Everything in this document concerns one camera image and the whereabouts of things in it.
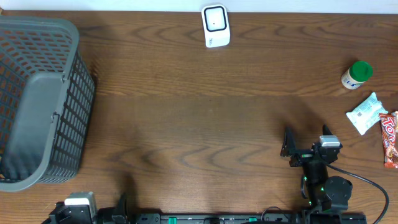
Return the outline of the orange tissue pack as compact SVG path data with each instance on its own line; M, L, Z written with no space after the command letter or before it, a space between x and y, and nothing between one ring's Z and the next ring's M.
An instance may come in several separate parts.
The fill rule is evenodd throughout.
M392 112L392 115L395 117L396 126L398 126L398 111Z

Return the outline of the green lid white jar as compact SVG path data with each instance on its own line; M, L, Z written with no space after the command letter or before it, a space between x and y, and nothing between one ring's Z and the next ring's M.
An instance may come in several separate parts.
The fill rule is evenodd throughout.
M365 61L357 61L341 76L341 83L349 90L355 90L373 75L372 66Z

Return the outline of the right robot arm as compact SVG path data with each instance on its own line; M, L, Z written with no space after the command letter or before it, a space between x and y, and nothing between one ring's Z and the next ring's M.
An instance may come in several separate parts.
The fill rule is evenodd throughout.
M327 167L338 159L342 144L327 125L310 149L297 149L290 128L285 129L280 155L289 157L291 167L301 167L302 195L310 208L302 211L302 223L342 223L341 213L348 209L352 183L340 176L328 175Z

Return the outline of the teal wet wipes pack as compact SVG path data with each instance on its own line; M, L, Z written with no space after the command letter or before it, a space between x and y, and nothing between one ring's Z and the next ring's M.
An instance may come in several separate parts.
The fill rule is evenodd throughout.
M360 135L364 135L374 124L380 121L379 114L388 114L373 92L353 111L347 112L346 116L357 129Z

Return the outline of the orange chocolate bar wrapper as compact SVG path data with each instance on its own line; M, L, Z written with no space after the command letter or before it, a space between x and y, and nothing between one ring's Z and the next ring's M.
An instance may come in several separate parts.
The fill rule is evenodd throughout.
M391 114L379 113L384 148L384 166L397 168L396 118Z

